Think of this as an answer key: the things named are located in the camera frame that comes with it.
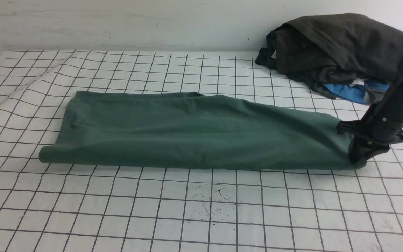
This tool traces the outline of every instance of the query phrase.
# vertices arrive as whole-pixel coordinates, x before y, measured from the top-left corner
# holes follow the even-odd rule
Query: pile of clothes
[[[331,99],[370,104],[402,81],[403,32],[355,13],[303,16],[270,32],[256,63]]]

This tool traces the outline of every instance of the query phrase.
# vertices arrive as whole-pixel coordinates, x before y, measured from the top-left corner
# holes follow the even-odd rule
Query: blue fabric
[[[387,91],[387,89],[390,87],[389,84],[380,83],[372,79],[365,80],[365,84],[363,86],[362,85],[350,86],[349,84],[339,84],[339,83],[331,83],[323,85],[332,94],[335,94],[336,96],[341,97],[342,99],[347,99],[351,102],[357,102],[360,104],[367,104],[365,102],[365,94],[366,94],[365,88],[370,90]]]

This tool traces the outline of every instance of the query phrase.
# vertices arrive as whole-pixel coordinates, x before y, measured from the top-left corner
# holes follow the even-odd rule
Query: wrinkled fabric
[[[393,83],[403,76],[403,32],[360,14],[302,16],[266,39],[257,64],[331,99],[334,94],[323,84],[351,84],[357,78]]]
[[[227,96],[78,91],[40,161],[189,169],[357,169],[333,116]]]

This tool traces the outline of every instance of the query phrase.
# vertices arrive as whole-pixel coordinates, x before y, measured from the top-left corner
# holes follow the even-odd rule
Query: black grid line
[[[22,93],[21,96],[20,96],[20,99],[16,102],[16,104],[18,104],[18,102],[21,100],[21,97],[23,96],[24,92],[25,92],[25,91],[23,91],[23,93]],[[4,124],[3,128],[5,128],[5,126],[7,126],[7,123],[8,123],[9,120],[10,120],[10,116],[9,116],[9,118],[7,119],[6,123]],[[15,148],[15,146],[16,146],[16,145],[13,145],[13,148],[10,150],[10,153],[13,151],[13,149]],[[7,161],[7,159],[8,159],[8,157],[5,158],[4,162],[1,164],[1,167],[5,164],[5,162]],[[18,178],[19,178],[19,174],[16,176],[16,181],[15,181],[15,184],[13,185],[13,187],[12,187],[12,190],[15,188],[15,185],[16,185],[16,182],[18,181]],[[7,195],[7,198],[5,199],[3,205],[7,202],[7,199],[9,198],[10,194],[11,194],[11,191],[10,191],[9,194]]]

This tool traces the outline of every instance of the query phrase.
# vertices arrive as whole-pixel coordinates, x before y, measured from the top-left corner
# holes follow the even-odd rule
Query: green cloth
[[[358,169],[331,115],[227,96],[78,91],[40,161],[189,169]]]

